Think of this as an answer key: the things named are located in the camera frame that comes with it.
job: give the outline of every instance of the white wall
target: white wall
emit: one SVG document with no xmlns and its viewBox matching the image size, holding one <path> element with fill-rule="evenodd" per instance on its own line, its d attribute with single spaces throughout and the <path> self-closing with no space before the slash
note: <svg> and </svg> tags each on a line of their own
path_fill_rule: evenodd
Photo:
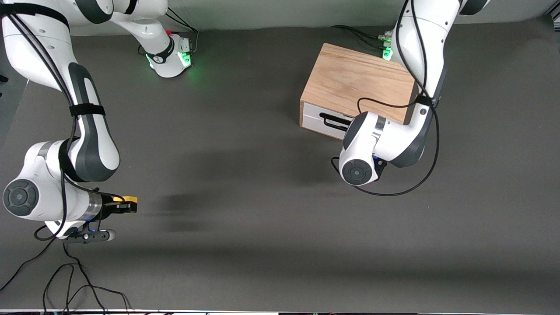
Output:
<svg viewBox="0 0 560 315">
<path fill-rule="evenodd" d="M 480 13 L 457 23 L 527 20 L 544 14 L 555 0 L 492 0 Z M 169 7 L 199 30 L 392 25 L 404 0 L 169 0 Z M 167 29 L 182 30 L 167 17 Z M 76 28 L 74 35 L 125 34 L 111 23 Z"/>
</svg>

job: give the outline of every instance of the black drawer handle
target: black drawer handle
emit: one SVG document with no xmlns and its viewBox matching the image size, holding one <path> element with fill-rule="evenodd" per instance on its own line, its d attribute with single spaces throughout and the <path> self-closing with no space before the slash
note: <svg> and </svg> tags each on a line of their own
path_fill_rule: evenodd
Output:
<svg viewBox="0 0 560 315">
<path fill-rule="evenodd" d="M 338 130 L 342 130 L 344 132 L 346 132 L 346 130 L 348 130 L 348 127 L 343 127 L 343 126 L 337 126 L 335 124 L 331 124 L 329 122 L 327 122 L 326 120 L 330 120 L 333 122 L 337 122 L 339 124 L 345 124 L 346 126 L 350 126 L 350 121 L 347 121 L 346 119 L 340 118 L 340 117 L 336 117 L 333 115 L 329 115 L 329 114 L 325 114 L 325 113 L 320 113 L 319 117 L 321 117 L 323 119 L 323 123 L 325 124 L 325 126 L 330 127 L 330 128 L 334 128 L 334 129 L 338 129 Z"/>
</svg>

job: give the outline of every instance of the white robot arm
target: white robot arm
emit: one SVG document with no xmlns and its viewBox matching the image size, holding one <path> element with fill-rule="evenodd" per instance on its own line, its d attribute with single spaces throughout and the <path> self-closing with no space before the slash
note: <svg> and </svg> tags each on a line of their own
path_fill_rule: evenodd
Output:
<svg viewBox="0 0 560 315">
<path fill-rule="evenodd" d="M 415 77 L 422 93 L 416 98 L 408 125 L 372 112 L 356 116 L 343 139 L 340 176 L 361 186 L 379 179 L 386 163 L 399 168 L 415 164 L 424 151 L 445 77 L 444 43 L 459 13 L 471 15 L 489 0 L 406 0 L 393 31 L 380 39 L 389 43 L 385 59 L 402 64 Z"/>
<path fill-rule="evenodd" d="M 169 36 L 155 20 L 166 11 L 166 0 L 4 0 L 0 3 L 10 64 L 29 80 L 63 92 L 80 129 L 80 136 L 72 136 L 70 144 L 69 140 L 60 140 L 29 148 L 24 167 L 2 196 L 10 213 L 44 221 L 56 237 L 65 239 L 81 232 L 79 228 L 91 220 L 102 220 L 111 213 L 136 211 L 134 199 L 113 198 L 76 184 L 107 180 L 118 168 L 120 158 L 94 81 L 72 52 L 69 28 L 112 21 L 127 29 L 144 46 L 158 75 L 173 77 L 190 66 L 190 47 L 188 40 Z M 100 233 L 98 240 L 110 240 L 114 235 L 107 231 L 95 233 Z"/>
</svg>

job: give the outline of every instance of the gray tabletop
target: gray tabletop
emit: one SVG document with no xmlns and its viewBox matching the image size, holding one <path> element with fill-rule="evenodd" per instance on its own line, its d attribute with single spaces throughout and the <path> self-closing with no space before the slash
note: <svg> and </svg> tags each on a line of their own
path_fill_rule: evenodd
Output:
<svg viewBox="0 0 560 315">
<path fill-rule="evenodd" d="M 341 143 L 297 125 L 322 43 L 367 51 L 343 30 L 204 32 L 194 67 L 169 80 L 136 55 L 131 36 L 73 42 L 122 157 L 99 186 L 138 196 L 139 207 L 104 221 L 112 242 L 70 250 L 94 284 L 125 292 L 133 307 L 560 312 L 560 55 L 550 18 L 454 26 L 440 160 L 421 188 L 393 198 L 344 184 L 329 164 Z M 66 138 L 70 125 L 62 94 L 29 84 L 0 186 L 32 144 Z M 387 167 L 369 189 L 414 185 L 434 140 L 432 128 L 417 165 Z M 1 282 L 44 246 L 32 236 L 38 226 L 0 211 Z M 40 308 L 48 278 L 69 262 L 61 247 L 24 269 L 0 307 Z M 57 307 L 66 281 L 53 283 Z M 119 297 L 101 298 L 122 308 Z M 91 296 L 81 302 L 95 307 Z"/>
</svg>

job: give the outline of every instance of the white drawer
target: white drawer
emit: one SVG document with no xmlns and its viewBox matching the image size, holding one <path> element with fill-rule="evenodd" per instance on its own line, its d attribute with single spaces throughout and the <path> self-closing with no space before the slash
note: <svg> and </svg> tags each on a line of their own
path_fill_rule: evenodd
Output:
<svg viewBox="0 0 560 315">
<path fill-rule="evenodd" d="M 342 118 L 348 121 L 348 123 L 352 120 L 352 118 L 346 117 L 343 114 L 304 102 L 304 115 L 301 120 L 301 126 L 342 140 L 346 131 L 340 130 L 337 127 L 348 128 L 348 125 L 328 119 L 328 115 Z"/>
</svg>

